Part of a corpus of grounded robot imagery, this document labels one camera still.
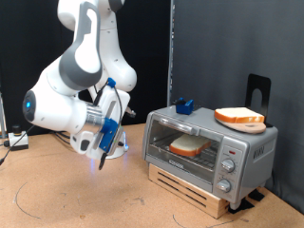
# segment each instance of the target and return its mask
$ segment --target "wooden table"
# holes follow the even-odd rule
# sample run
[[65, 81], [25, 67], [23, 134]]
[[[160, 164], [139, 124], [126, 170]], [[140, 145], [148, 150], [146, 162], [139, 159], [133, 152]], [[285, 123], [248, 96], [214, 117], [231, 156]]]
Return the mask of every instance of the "wooden table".
[[0, 167], [0, 227], [304, 227], [302, 214], [264, 188], [255, 208], [210, 217], [148, 179], [144, 124], [124, 129], [129, 151], [102, 171], [53, 135], [29, 137], [29, 149]]

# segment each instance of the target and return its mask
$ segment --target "toast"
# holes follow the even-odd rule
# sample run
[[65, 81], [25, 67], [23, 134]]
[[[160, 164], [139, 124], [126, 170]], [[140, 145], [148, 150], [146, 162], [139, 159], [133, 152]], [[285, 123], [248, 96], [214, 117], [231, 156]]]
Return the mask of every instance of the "toast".
[[216, 109], [215, 118], [225, 123], [264, 123], [264, 116], [246, 108], [232, 107]]
[[198, 155], [201, 150], [208, 148], [211, 142], [201, 136], [190, 136], [187, 134], [175, 139], [169, 146], [171, 152], [193, 157]]

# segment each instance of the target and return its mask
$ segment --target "oven rack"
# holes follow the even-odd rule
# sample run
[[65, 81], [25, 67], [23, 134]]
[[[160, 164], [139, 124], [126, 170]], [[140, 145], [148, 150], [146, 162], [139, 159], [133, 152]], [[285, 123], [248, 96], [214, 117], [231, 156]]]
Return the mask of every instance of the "oven rack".
[[159, 140], [157, 142], [153, 142], [150, 145], [154, 148], [158, 149], [159, 151], [162, 151], [164, 153], [168, 153], [170, 155], [173, 155], [175, 157], [178, 157], [184, 161], [191, 162], [197, 166], [200, 166], [204, 169], [207, 169], [209, 171], [214, 171], [216, 159], [217, 159], [217, 153], [219, 148], [219, 143], [211, 141], [211, 146], [202, 150], [200, 154], [198, 154], [195, 157], [187, 157], [175, 154], [169, 150], [169, 144], [174, 141], [177, 137], [171, 136], [167, 137], [165, 139]]

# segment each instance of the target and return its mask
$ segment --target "robotic arm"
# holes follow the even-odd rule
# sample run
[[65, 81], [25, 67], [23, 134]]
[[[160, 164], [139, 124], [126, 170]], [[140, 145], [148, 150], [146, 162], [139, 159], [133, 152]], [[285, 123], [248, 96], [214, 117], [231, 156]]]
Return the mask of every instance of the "robotic arm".
[[[118, 42], [115, 11], [124, 0], [60, 0], [58, 17], [75, 30], [73, 44], [41, 74], [23, 102], [26, 119], [70, 132], [80, 154], [101, 160], [112, 155], [123, 134], [121, 120], [136, 84]], [[93, 104], [78, 92], [88, 89]]]

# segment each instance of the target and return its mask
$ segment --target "silver toaster oven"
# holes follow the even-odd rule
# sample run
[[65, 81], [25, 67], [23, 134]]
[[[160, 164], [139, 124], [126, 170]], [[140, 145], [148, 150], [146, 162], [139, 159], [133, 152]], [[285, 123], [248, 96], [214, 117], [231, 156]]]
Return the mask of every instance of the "silver toaster oven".
[[[169, 145], [182, 134], [207, 138], [211, 144], [194, 157], [178, 155]], [[148, 115], [142, 157], [237, 209], [271, 177], [276, 138], [275, 127], [256, 135], [241, 133], [217, 122], [213, 110], [200, 108], [187, 116], [170, 106]]]

